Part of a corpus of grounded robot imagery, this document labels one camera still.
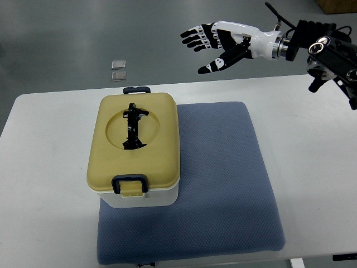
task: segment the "white container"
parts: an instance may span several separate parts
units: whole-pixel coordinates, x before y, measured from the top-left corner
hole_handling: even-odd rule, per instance
[[[167,93],[105,97],[88,163],[92,190],[114,208],[170,205],[177,199],[179,178],[179,120],[172,97]]]

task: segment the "blue cushion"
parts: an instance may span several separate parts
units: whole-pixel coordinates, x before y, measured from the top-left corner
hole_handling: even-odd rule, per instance
[[[181,146],[177,201],[165,207],[115,209],[101,200],[99,263],[281,250],[283,229],[245,104],[177,108]]]

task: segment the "metal plate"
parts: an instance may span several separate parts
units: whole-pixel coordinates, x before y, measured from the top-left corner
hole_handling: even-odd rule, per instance
[[[125,60],[113,60],[112,62],[112,70],[124,69],[126,65]]]
[[[126,71],[114,71],[112,74],[112,82],[125,81],[127,78]]]

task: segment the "cable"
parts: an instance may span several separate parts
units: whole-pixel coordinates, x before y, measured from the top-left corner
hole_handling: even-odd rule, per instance
[[[270,9],[271,12],[273,12],[273,14],[275,16],[277,16],[278,21],[283,21],[287,26],[289,26],[292,29],[295,29],[296,26],[290,22],[288,22],[283,16],[281,16],[276,10],[275,8],[273,8],[273,6],[271,4],[269,4],[268,2],[266,2],[266,6]]]
[[[350,36],[350,34],[352,33],[352,27],[351,26],[343,26],[341,28],[336,29],[335,31],[340,31],[342,29],[348,28],[349,32],[347,33],[348,36]]]

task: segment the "white table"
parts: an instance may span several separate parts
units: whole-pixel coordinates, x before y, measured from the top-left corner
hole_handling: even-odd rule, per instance
[[[247,105],[286,236],[279,252],[157,267],[357,252],[357,111],[333,82],[315,94],[311,82],[298,75],[150,86],[177,104]],[[86,167],[99,103],[110,94],[122,88],[16,99],[0,138],[0,267],[99,266],[99,197]]]

